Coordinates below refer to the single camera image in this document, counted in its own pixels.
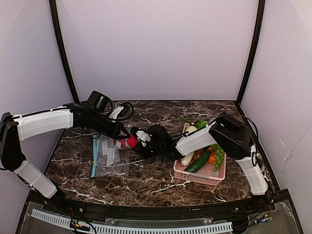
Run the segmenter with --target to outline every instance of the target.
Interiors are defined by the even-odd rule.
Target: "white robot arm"
[[[118,118],[123,117],[133,106],[124,103],[108,115],[103,115],[101,113],[108,100],[110,99],[103,94],[93,91],[88,100],[80,104],[65,104],[56,109],[27,115],[4,114],[0,122],[0,160],[4,168],[0,169],[17,174],[44,197],[52,198],[59,189],[27,160],[21,152],[20,142],[39,134],[71,127],[92,128],[113,139],[128,138],[130,133]],[[154,125],[147,131],[137,129],[135,134],[141,139],[137,150],[143,157],[154,154],[179,159],[197,149],[217,143],[227,156],[241,166],[253,195],[264,195],[268,189],[259,166],[253,164],[255,147],[251,141],[251,131],[232,117],[223,117],[214,124],[185,134],[179,139],[170,137],[160,125]]]

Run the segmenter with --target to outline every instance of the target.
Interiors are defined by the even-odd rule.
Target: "marble table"
[[[212,120],[220,112],[238,114],[232,101],[131,101],[134,116],[124,122],[126,128],[147,128],[154,124],[166,127],[177,135],[183,122],[177,117],[193,121]],[[239,165],[227,159],[226,178],[217,187],[189,183],[173,178],[173,164],[159,157],[143,160],[131,151],[129,176],[107,175],[91,178],[93,165],[92,131],[79,128],[64,132],[46,175],[65,192],[67,198],[100,204],[121,206],[191,206],[251,197],[250,187]]]

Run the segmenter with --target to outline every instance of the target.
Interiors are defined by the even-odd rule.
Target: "plastic basket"
[[[184,125],[183,132],[185,132],[188,127],[189,124],[186,123]],[[213,176],[214,166],[210,163],[206,163],[202,168],[200,168],[197,173],[184,171],[185,167],[182,166],[180,160],[176,160],[174,164],[175,178],[212,186],[217,186],[221,181],[225,179],[225,169],[226,154],[224,155],[222,166],[220,166],[216,172],[216,177]]]

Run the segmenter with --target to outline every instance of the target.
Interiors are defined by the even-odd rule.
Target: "white wall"
[[[305,233],[312,233],[311,1],[267,1],[242,107],[259,127],[261,143],[281,188],[290,190]]]
[[[59,0],[80,99],[236,100],[257,0]]]
[[[1,0],[0,115],[30,113],[71,101],[49,1]],[[43,171],[59,135],[57,131],[31,138],[22,143],[22,150]],[[27,194],[17,176],[0,171],[0,233],[15,233]]]

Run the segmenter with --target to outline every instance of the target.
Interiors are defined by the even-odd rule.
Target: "black metal edge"
[[[241,115],[246,116],[244,111],[243,111],[243,109],[240,107],[240,105],[237,102],[235,102],[235,106],[237,107],[237,109],[238,109],[238,111],[239,111],[239,113]],[[244,119],[244,122],[250,129],[252,129],[252,131],[253,131],[253,141],[256,142],[256,134],[255,134],[253,128],[251,127],[250,123],[246,119]],[[276,176],[275,176],[274,171],[272,169],[272,166],[271,166],[271,164],[270,164],[270,162],[268,160],[268,157],[267,157],[267,155],[266,155],[266,153],[265,153],[265,151],[264,151],[264,149],[263,149],[263,147],[262,147],[262,145],[261,145],[261,143],[259,141],[258,141],[258,150],[259,150],[259,152],[260,152],[260,154],[261,154],[261,156],[263,158],[263,161],[264,161],[264,163],[265,163],[265,165],[266,165],[266,167],[267,167],[267,169],[268,169],[268,171],[270,173],[272,184],[273,184],[275,190],[279,191],[280,187],[279,187],[279,184],[277,182]]]
[[[199,206],[187,206],[187,207],[127,207],[127,206],[113,206],[102,205],[88,202],[81,202],[66,199],[66,202],[74,209],[75,215],[78,215],[84,219],[90,221],[102,221],[106,218],[118,218],[118,219],[130,219],[130,220],[184,220],[195,218],[208,218],[212,217],[214,221],[226,220],[228,222],[241,222],[248,219],[250,214],[237,214],[233,213],[234,207],[240,207],[247,204],[252,198],[243,200],[224,202],[217,204],[199,205]],[[295,216],[296,224],[300,234],[303,234],[302,227],[293,205],[292,198],[288,189],[278,191],[273,195],[274,204],[288,200],[290,202],[293,214]],[[23,212],[19,219],[19,224],[16,234],[21,229],[24,215],[27,210],[28,203],[32,201],[43,205],[47,211],[55,212],[55,210],[49,208],[49,205],[44,203],[45,198],[36,191],[30,191],[28,198],[25,202]]]
[[[250,72],[251,72],[252,67],[253,67],[254,57],[255,57],[255,53],[257,51],[257,46],[258,46],[259,37],[260,37],[260,31],[261,31],[261,25],[262,25],[263,13],[264,13],[264,6],[265,6],[265,0],[259,0],[258,11],[257,11],[257,16],[256,16],[255,26],[254,26],[254,31],[253,31],[253,40],[252,40],[252,44],[250,46],[250,52],[249,52],[249,56],[248,56],[243,80],[242,80],[242,83],[240,85],[240,89],[239,89],[238,96],[236,99],[236,101],[239,105],[241,104],[241,102],[243,100],[243,97],[244,97],[244,94],[246,91],[246,87],[248,84]]]
[[[60,140],[62,140],[62,137],[63,137],[64,133],[65,133],[65,129],[63,129],[63,130],[62,130],[62,133],[59,135],[58,141],[57,141],[57,143],[56,143],[56,145],[55,145],[55,147],[54,147],[54,149],[53,149],[53,152],[51,153],[49,162],[48,162],[47,166],[46,166],[45,169],[44,169],[44,172],[43,172],[44,175],[46,174],[46,172],[47,172],[47,170],[48,170],[48,167],[49,167],[49,165],[50,165],[50,163],[51,163],[51,160],[52,160],[52,158],[53,158],[53,156],[54,156],[54,153],[55,153],[55,151],[57,150],[58,145],[59,145],[59,142],[60,142]]]
[[[69,85],[69,89],[72,94],[74,102],[80,103],[78,93],[74,84],[73,76],[70,71],[67,55],[65,52],[62,32],[61,32],[60,24],[59,24],[57,3],[56,3],[56,0],[49,0],[49,2],[50,2],[50,10],[51,10],[52,22],[53,22],[53,27],[54,27],[54,33],[55,33],[55,37],[57,39],[57,44],[58,44],[58,51],[59,51],[60,58],[62,60],[64,72],[65,72],[66,79]]]
[[[302,226],[301,226],[301,223],[300,223],[300,220],[299,220],[299,216],[298,216],[297,210],[296,210],[296,208],[294,206],[293,199],[292,199],[291,196],[289,196],[288,201],[289,201],[289,204],[290,204],[290,206],[292,208],[292,213],[293,213],[293,216],[294,216],[294,218],[296,220],[296,224],[297,224],[297,228],[299,230],[299,233],[303,234],[303,230],[302,230]]]
[[[25,214],[26,214],[26,211],[27,211],[27,208],[28,208],[28,204],[29,204],[28,197],[27,197],[27,199],[26,199],[26,201],[24,203],[23,209],[21,211],[21,214],[20,214],[20,217],[19,217],[19,222],[18,222],[18,225],[16,227],[15,234],[20,234],[20,232],[21,232],[21,228],[22,228],[22,225],[23,225],[23,222],[24,222],[24,219],[25,219]]]

